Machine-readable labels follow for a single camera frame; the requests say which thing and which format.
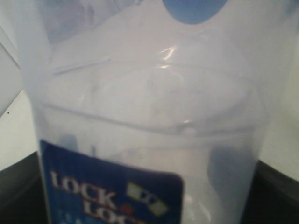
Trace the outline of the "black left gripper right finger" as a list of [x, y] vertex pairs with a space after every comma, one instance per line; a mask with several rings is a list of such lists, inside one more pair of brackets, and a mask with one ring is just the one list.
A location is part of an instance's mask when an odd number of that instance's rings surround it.
[[259, 161], [242, 216], [244, 224], [297, 224], [299, 182]]

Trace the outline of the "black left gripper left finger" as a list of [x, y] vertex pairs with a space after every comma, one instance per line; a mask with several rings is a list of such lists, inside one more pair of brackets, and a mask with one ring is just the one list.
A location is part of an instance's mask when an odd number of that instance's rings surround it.
[[48, 223], [36, 152], [0, 171], [0, 222]]

